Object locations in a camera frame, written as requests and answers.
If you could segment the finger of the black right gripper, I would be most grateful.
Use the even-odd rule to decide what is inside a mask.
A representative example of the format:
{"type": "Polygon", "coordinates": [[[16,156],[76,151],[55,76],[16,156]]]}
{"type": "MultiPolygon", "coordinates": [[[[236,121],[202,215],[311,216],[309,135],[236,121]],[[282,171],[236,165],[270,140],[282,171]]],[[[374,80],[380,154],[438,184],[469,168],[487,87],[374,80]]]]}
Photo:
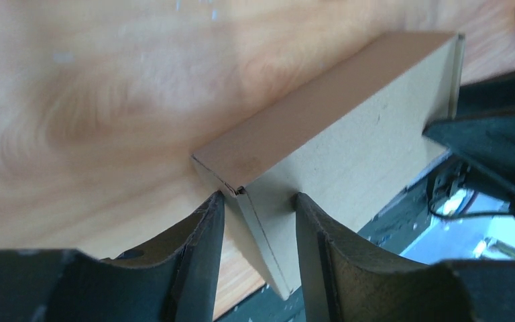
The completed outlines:
{"type": "Polygon", "coordinates": [[[515,106],[436,120],[422,134],[486,176],[515,213],[515,106]]]}

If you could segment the brown cardboard paper box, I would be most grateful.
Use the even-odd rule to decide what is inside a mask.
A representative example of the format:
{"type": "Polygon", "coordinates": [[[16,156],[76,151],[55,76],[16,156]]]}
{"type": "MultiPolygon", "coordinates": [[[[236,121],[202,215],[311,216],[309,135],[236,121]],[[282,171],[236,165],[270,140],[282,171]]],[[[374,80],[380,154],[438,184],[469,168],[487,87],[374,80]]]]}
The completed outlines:
{"type": "Polygon", "coordinates": [[[283,299],[301,285],[292,198],[358,231],[443,152],[423,136],[454,117],[465,38],[380,36],[192,154],[224,193],[245,259],[283,299]]]}

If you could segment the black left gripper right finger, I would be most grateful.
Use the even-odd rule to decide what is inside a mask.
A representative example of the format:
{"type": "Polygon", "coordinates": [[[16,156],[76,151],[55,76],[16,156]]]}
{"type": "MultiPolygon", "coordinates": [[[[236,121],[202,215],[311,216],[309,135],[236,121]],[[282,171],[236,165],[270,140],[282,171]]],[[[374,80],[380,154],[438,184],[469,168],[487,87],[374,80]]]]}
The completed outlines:
{"type": "Polygon", "coordinates": [[[515,321],[515,261],[426,265],[384,250],[297,193],[307,321],[515,321]]]}

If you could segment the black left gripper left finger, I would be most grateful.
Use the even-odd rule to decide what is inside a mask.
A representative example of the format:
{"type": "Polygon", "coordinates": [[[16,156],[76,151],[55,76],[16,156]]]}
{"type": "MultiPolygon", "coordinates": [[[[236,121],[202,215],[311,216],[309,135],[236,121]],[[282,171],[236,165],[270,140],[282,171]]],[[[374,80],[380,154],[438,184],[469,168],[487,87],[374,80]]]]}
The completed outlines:
{"type": "Polygon", "coordinates": [[[0,321],[212,321],[225,202],[114,259],[79,250],[0,250],[0,321]]]}

